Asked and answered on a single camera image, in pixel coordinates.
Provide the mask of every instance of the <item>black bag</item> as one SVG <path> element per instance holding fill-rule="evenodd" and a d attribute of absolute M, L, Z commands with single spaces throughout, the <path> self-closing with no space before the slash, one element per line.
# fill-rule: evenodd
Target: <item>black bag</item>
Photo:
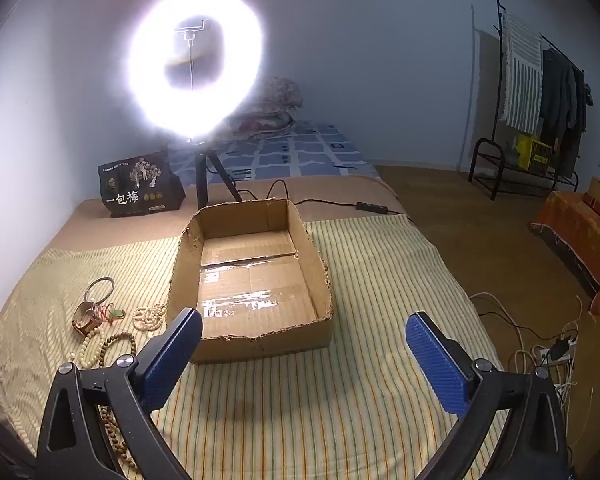
<path fill-rule="evenodd" d="M 185 197 L 167 151 L 104 164 L 98 172 L 100 196 L 112 218 L 173 211 Z"/>

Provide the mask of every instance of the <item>metal screw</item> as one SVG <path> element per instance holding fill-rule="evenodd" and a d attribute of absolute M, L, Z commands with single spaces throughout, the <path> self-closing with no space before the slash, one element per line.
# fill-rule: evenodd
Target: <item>metal screw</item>
<path fill-rule="evenodd" d="M 538 368 L 536 368 L 536 375 L 541 379 L 546 379 L 549 376 L 549 370 L 547 370 L 543 366 L 539 366 Z"/>
<path fill-rule="evenodd" d="M 131 366 L 133 363 L 134 363 L 134 357 L 129 354 L 121 355 L 119 358 L 116 359 L 116 364 L 120 368 L 127 368 L 127 367 Z"/>
<path fill-rule="evenodd" d="M 482 358 L 476 359 L 474 361 L 474 365 L 481 372 L 491 372 L 491 370 L 493 369 L 493 365 L 491 364 L 491 361 L 489 361 L 488 359 L 482 359 Z"/>
<path fill-rule="evenodd" d="M 58 367 L 58 373 L 60 373 L 62 375 L 65 375 L 65 374 L 69 373 L 73 369 L 74 369 L 74 364 L 73 363 L 62 363 Z"/>

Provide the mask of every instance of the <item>baseboard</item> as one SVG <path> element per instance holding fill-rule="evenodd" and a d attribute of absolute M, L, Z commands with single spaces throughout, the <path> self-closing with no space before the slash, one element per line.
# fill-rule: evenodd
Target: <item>baseboard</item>
<path fill-rule="evenodd" d="M 374 166 L 402 166 L 405 168 L 425 168 L 426 170 L 457 171 L 458 167 L 451 164 L 428 164 L 426 162 L 411 162 L 409 160 L 391 160 L 388 158 L 372 158 Z M 470 166 L 460 166 L 460 171 L 468 173 Z"/>

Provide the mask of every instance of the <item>tripod leg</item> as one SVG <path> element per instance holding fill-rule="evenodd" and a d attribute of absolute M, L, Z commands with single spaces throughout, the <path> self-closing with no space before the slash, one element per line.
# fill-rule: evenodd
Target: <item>tripod leg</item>
<path fill-rule="evenodd" d="M 227 186 L 231 194 L 234 196 L 235 201 L 242 202 L 242 197 L 240 196 L 240 193 L 238 193 L 238 190 L 235 189 L 234 181 L 231 180 L 231 177 L 229 177 L 229 174 L 226 172 L 218 156 L 213 152 L 207 153 L 206 156 L 208 156 L 209 160 L 214 165 L 214 168 L 216 168 L 218 175 L 220 175 L 220 178 L 222 178 L 222 181 L 224 182 L 225 186 Z"/>
<path fill-rule="evenodd" d="M 206 188 L 206 155 L 196 155 L 196 193 L 198 195 L 198 209 L 202 209 L 209 202 Z"/>

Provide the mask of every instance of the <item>striped cloth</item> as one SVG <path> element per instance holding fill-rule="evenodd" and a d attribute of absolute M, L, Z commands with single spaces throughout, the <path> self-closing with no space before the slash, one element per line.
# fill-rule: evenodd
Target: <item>striped cloth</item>
<path fill-rule="evenodd" d="M 404 343 L 408 315 L 426 310 L 471 356 L 498 362 L 466 294 L 406 216 L 307 229 L 331 271 L 333 341 L 275 358 L 187 365 L 152 417 L 196 480 L 413 479 L 455 417 L 442 411 Z M 113 276 L 110 299 L 128 311 L 164 302 L 177 243 L 50 250 L 27 271 L 0 319 L 0 407 L 31 450 L 56 368 L 80 345 L 70 319 L 85 284 Z M 121 330 L 132 330 L 130 315 L 104 336 Z M 138 347 L 152 335 L 137 333 Z M 128 349 L 117 345 L 106 364 Z M 480 477 L 503 423 L 498 415 L 468 478 Z"/>
<path fill-rule="evenodd" d="M 507 70 L 502 120 L 527 134 L 535 134 L 542 99 L 540 34 L 512 12 L 503 10 L 503 41 Z"/>

